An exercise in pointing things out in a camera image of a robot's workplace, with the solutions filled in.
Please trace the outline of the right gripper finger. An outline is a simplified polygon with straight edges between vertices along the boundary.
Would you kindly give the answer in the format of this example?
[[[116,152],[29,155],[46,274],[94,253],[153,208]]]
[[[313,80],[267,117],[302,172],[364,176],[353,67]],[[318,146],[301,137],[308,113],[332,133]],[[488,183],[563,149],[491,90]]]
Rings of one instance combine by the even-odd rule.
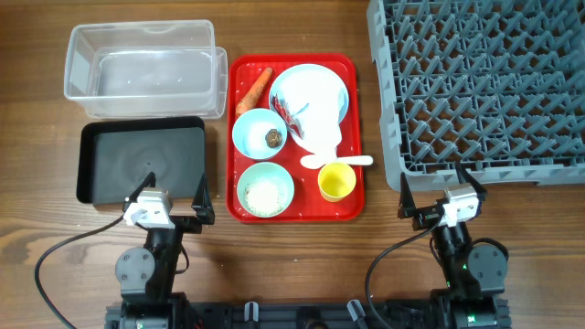
[[[460,162],[456,162],[454,166],[459,183],[470,184],[474,189],[477,198],[480,201],[485,201],[487,190],[467,172],[467,170],[461,165]]]
[[[399,197],[399,211],[400,219],[413,218],[416,214],[417,208],[414,198],[410,191],[408,179],[404,173],[400,174],[400,197]]]

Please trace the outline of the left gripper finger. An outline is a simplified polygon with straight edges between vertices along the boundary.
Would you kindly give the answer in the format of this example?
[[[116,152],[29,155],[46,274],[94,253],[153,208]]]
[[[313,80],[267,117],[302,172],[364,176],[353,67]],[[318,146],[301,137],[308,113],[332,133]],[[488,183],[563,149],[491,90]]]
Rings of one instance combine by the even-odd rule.
[[[140,193],[147,187],[155,187],[155,183],[156,183],[156,178],[155,178],[155,173],[154,172],[150,172],[146,178],[143,180],[143,182],[138,185],[138,187],[128,196],[124,199],[124,203],[125,204],[130,204],[132,202],[135,202],[137,200],[137,197],[140,195]]]
[[[206,174],[200,178],[191,208],[195,211],[199,222],[205,225],[215,224],[215,211],[209,194]]]

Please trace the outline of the green bowl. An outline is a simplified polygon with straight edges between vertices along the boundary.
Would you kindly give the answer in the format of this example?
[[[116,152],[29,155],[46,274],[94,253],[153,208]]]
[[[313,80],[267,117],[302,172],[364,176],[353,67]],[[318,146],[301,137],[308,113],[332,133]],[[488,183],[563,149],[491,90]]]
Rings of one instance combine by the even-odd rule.
[[[244,201],[244,191],[246,186],[257,178],[268,178],[278,185],[282,194],[283,211],[292,203],[294,197],[294,182],[289,172],[279,164],[272,162],[256,163],[246,169],[240,176],[237,184],[237,197],[240,204],[248,212],[248,207]]]

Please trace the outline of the yellow cup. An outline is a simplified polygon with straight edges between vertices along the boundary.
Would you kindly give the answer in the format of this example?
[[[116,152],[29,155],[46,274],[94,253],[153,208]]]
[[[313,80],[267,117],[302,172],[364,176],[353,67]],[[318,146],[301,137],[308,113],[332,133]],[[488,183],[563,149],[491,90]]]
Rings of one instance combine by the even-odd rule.
[[[339,202],[355,189],[356,173],[349,164],[326,164],[318,173],[317,183],[326,201]]]

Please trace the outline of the light blue bowl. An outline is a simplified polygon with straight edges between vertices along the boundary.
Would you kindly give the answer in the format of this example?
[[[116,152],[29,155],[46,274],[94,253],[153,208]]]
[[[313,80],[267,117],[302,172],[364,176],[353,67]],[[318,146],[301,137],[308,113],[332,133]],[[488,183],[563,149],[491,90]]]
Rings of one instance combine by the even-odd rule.
[[[283,137],[279,148],[267,146],[265,135],[270,129],[277,129]],[[273,158],[287,142],[288,131],[284,120],[275,111],[252,109],[241,114],[232,127],[232,142],[236,149],[252,160]]]

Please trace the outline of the brown mushroom scrap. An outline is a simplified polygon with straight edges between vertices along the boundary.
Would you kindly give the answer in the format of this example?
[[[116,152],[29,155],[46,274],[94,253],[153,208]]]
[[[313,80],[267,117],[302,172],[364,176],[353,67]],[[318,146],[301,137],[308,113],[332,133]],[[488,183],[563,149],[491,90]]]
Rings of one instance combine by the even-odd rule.
[[[265,141],[268,147],[276,149],[282,145],[283,137],[277,129],[270,129],[265,135]]]

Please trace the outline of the white plastic spoon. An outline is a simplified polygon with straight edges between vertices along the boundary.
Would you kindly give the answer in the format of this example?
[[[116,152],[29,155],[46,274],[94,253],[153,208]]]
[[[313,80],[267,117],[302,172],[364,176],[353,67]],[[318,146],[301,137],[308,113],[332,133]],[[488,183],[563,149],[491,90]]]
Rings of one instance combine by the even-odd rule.
[[[301,166],[316,170],[331,163],[342,163],[346,165],[367,166],[374,163],[374,159],[370,155],[353,155],[345,157],[322,157],[317,154],[308,154],[300,159]]]

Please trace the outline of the red snack wrapper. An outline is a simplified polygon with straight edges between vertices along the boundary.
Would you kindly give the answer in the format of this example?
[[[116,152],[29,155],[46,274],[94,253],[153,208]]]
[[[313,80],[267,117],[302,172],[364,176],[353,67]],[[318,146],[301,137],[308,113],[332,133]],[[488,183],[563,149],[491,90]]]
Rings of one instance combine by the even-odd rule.
[[[308,103],[301,105],[298,101],[287,101],[278,94],[270,96],[273,110],[284,120],[287,129],[298,137],[303,137],[303,128],[298,116],[307,109]]]

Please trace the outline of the white napkin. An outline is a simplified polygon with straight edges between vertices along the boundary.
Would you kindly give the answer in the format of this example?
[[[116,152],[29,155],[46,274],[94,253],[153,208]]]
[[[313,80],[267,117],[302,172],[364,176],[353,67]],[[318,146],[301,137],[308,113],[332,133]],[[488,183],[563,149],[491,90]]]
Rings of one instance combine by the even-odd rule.
[[[270,102],[303,149],[323,158],[335,157],[342,141],[339,117],[345,95],[331,74],[294,72],[271,91]]]

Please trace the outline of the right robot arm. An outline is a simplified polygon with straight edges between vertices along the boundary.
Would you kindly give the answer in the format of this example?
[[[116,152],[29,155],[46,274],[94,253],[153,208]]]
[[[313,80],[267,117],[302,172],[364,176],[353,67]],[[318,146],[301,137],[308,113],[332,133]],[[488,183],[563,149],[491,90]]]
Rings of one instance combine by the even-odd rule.
[[[499,297],[505,291],[508,250],[494,239],[471,238],[467,222],[481,214],[487,191],[459,163],[455,172],[459,184],[428,207],[415,206],[407,177],[400,176],[399,217],[410,218],[415,231],[431,233],[432,254],[447,287],[391,313],[408,328],[509,328],[509,306]]]

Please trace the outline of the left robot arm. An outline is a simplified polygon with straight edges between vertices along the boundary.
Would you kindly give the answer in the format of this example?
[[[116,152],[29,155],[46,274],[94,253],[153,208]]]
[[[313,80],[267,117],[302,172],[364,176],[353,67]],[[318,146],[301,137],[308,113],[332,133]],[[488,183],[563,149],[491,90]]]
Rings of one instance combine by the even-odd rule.
[[[192,202],[193,216],[173,215],[168,192],[155,186],[155,173],[124,200],[123,216],[129,226],[146,231],[141,248],[126,250],[117,260],[115,276],[121,284],[122,304],[106,313],[105,327],[202,328],[204,322],[183,292],[174,292],[178,259],[185,255],[185,234],[199,234],[215,222],[207,176],[199,178]]]

